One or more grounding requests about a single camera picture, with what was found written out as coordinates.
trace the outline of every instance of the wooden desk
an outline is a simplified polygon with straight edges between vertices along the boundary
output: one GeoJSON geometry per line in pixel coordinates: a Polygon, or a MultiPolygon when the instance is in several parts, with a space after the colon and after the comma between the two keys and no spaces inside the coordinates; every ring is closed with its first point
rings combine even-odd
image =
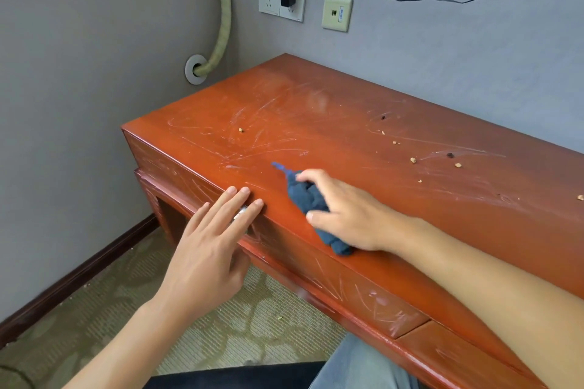
{"type": "Polygon", "coordinates": [[[230,185],[247,185],[266,202],[240,242],[254,264],[426,384],[543,386],[477,317],[403,260],[335,256],[270,164],[325,168],[584,298],[582,154],[288,54],[123,129],[173,243],[184,216],[230,185]]]}

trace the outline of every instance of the gray wall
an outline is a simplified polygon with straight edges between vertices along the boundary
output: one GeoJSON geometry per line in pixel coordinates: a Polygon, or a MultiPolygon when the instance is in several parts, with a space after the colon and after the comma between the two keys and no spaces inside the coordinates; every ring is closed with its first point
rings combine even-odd
{"type": "Polygon", "coordinates": [[[233,0],[230,73],[283,52],[584,153],[584,0],[354,0],[349,32],[233,0]]]}
{"type": "Polygon", "coordinates": [[[219,20],[219,0],[0,0],[0,321],[150,213],[119,126],[195,91],[219,20]]]}

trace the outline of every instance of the beige hose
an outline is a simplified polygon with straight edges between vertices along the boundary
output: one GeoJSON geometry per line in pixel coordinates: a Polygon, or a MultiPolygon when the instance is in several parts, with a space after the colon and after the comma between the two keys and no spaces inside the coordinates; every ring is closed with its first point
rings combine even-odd
{"type": "Polygon", "coordinates": [[[207,63],[202,64],[194,69],[194,75],[197,77],[206,76],[213,71],[221,61],[227,41],[229,40],[229,33],[231,31],[231,0],[221,0],[221,26],[219,27],[219,34],[215,48],[211,53],[211,57],[207,63]]]}

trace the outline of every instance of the floor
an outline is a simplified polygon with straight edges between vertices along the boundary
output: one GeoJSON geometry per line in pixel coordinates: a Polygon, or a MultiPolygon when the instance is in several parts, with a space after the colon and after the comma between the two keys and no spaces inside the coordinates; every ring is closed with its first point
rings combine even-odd
{"type": "MultiPolygon", "coordinates": [[[[0,364],[23,371],[36,388],[61,388],[122,328],[162,282],[172,250],[154,231],[82,289],[0,350],[0,364]]],[[[252,267],[244,288],[197,320],[172,348],[158,374],[326,360],[345,330],[252,267]]],[[[4,388],[28,388],[0,369],[4,388]]]]}

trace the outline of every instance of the baseboard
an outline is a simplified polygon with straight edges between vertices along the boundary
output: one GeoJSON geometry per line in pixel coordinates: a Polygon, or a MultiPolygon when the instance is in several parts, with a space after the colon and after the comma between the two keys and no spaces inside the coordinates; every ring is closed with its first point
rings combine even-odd
{"type": "Polygon", "coordinates": [[[98,272],[106,268],[132,246],[158,227],[154,214],[143,219],[129,231],[107,245],[104,249],[65,275],[47,290],[23,306],[20,310],[0,323],[0,349],[18,338],[26,329],[33,326],[59,303],[73,294],[98,272]]]}

